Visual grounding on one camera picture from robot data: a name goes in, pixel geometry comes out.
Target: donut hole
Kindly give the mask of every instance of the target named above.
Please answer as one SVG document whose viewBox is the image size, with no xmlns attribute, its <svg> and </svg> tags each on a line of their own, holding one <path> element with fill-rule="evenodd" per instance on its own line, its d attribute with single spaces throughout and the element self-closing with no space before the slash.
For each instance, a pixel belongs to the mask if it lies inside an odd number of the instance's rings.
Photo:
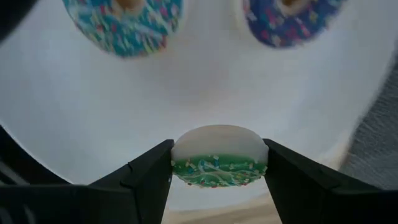
<svg viewBox="0 0 398 224">
<path fill-rule="evenodd" d="M 280 11 L 286 16 L 295 16 L 302 12 L 311 0 L 277 0 Z"/>
<path fill-rule="evenodd" d="M 120 8 L 134 14 L 140 14 L 145 5 L 145 0 L 115 0 Z"/>
</svg>

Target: white plate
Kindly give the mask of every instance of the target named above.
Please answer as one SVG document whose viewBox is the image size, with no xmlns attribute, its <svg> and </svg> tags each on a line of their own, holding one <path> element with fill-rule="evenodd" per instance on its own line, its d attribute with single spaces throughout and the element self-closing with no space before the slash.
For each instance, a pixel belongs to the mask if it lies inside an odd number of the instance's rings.
<svg viewBox="0 0 398 224">
<path fill-rule="evenodd" d="M 351 0 L 305 47 L 270 50 L 239 35 L 230 0 L 189 1 L 169 48 L 139 60 L 97 49 L 61 1 L 39 1 L 0 48 L 1 124 L 76 184 L 208 124 L 242 126 L 318 159 L 376 95 L 398 33 L 398 1 Z M 189 189 L 175 178 L 169 205 L 222 207 L 265 190 Z"/>
</svg>

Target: gray fabric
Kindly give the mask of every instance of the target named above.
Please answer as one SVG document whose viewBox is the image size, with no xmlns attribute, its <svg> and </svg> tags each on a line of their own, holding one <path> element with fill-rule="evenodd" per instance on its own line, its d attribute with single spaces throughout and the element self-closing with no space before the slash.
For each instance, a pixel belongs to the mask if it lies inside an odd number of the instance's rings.
<svg viewBox="0 0 398 224">
<path fill-rule="evenodd" d="M 340 171 L 382 189 L 398 189 L 398 60 L 358 126 Z"/>
</svg>

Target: donut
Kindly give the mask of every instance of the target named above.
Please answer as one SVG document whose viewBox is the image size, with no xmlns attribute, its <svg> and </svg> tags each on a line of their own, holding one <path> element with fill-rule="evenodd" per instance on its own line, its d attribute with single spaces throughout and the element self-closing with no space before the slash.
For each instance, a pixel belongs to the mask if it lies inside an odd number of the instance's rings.
<svg viewBox="0 0 398 224">
<path fill-rule="evenodd" d="M 172 153 L 173 173 L 197 187 L 245 186 L 267 170 L 268 146 L 253 131 L 205 126 L 184 134 Z"/>
<path fill-rule="evenodd" d="M 329 26 L 346 0 L 236 0 L 238 26 L 273 48 L 293 47 Z"/>
<path fill-rule="evenodd" d="M 180 26 L 183 0 L 63 0 L 77 28 L 99 48 L 143 57 L 166 48 Z"/>
</svg>

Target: green icing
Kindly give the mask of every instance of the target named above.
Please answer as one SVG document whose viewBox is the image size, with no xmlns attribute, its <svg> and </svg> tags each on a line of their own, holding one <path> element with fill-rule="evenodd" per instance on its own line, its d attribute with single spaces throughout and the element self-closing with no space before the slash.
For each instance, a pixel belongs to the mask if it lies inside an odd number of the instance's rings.
<svg viewBox="0 0 398 224">
<path fill-rule="evenodd" d="M 262 162 L 235 155 L 196 156 L 172 161 L 173 173 L 199 187 L 242 186 L 260 179 L 267 170 Z"/>
</svg>

